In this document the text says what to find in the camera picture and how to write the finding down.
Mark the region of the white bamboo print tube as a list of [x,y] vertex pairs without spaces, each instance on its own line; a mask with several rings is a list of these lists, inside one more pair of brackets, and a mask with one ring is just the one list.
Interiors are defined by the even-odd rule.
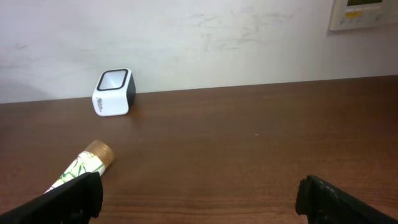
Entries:
[[114,151],[107,144],[100,140],[94,140],[77,155],[63,174],[45,191],[45,194],[88,172],[98,172],[103,175],[115,158]]

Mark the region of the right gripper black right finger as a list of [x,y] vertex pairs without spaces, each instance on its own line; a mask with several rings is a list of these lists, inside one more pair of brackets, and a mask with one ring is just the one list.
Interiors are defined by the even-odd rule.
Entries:
[[397,224],[397,220],[315,176],[300,181],[295,211],[308,224]]

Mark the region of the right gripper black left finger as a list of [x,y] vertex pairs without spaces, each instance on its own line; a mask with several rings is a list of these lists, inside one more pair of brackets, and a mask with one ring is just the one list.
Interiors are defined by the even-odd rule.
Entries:
[[98,172],[80,175],[1,215],[1,223],[84,223],[102,209],[103,184]]

